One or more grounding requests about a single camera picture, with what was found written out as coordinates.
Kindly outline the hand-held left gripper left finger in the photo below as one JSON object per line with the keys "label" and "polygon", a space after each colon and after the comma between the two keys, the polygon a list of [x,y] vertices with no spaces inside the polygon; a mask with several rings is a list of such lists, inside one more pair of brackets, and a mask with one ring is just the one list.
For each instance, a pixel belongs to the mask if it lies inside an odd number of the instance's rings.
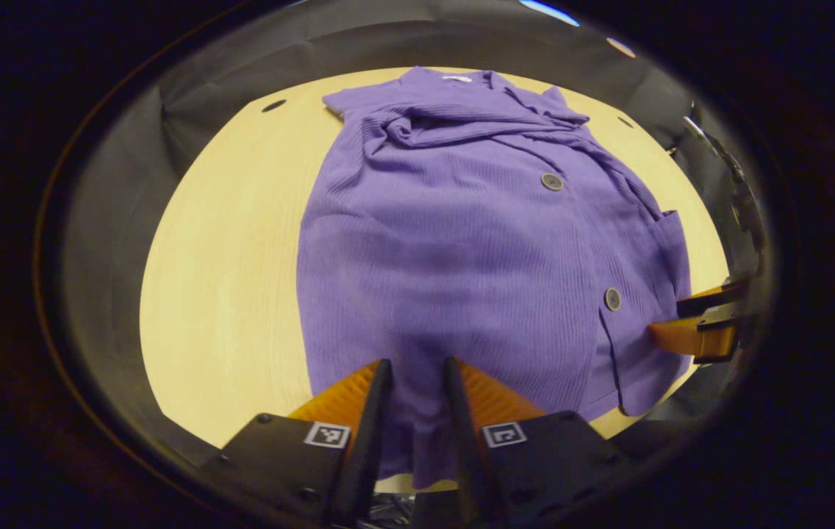
{"label": "hand-held left gripper left finger", "polygon": [[241,503],[317,525],[368,512],[379,472],[392,366],[377,359],[286,416],[259,413],[199,472]]}

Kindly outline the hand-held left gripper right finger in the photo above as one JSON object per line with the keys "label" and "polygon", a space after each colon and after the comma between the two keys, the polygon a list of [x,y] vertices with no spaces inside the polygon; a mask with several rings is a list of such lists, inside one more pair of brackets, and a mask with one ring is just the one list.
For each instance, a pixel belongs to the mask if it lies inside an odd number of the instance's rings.
{"label": "hand-held left gripper right finger", "polygon": [[468,528],[559,528],[634,469],[574,411],[542,411],[454,357],[443,375]]}

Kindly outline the purple knit cardigan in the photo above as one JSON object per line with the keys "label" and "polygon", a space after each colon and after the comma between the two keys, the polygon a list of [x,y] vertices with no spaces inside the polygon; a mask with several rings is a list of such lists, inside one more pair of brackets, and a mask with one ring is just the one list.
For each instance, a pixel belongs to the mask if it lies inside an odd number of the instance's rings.
{"label": "purple knit cardigan", "polygon": [[686,374],[648,332],[690,293],[681,217],[559,88],[415,67],[321,101],[343,127],[301,223],[304,352],[315,394],[390,361],[381,479],[455,478],[448,357],[587,421]]}

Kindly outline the black backdrop cloth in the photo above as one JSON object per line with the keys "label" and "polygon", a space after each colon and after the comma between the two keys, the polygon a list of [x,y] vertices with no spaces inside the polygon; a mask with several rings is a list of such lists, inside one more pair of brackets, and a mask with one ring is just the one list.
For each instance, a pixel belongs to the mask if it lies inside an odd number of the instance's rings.
{"label": "black backdrop cloth", "polygon": [[770,174],[717,99],[650,58],[615,58],[601,30],[552,21],[518,0],[250,0],[183,37],[118,88],[62,174],[52,295],[102,397],[155,447],[200,466],[208,435],[158,406],[144,368],[146,256],[197,155],[250,101],[303,82],[380,67],[493,67],[599,97],[664,148],[702,198],[732,265],[732,163],[759,194]]}

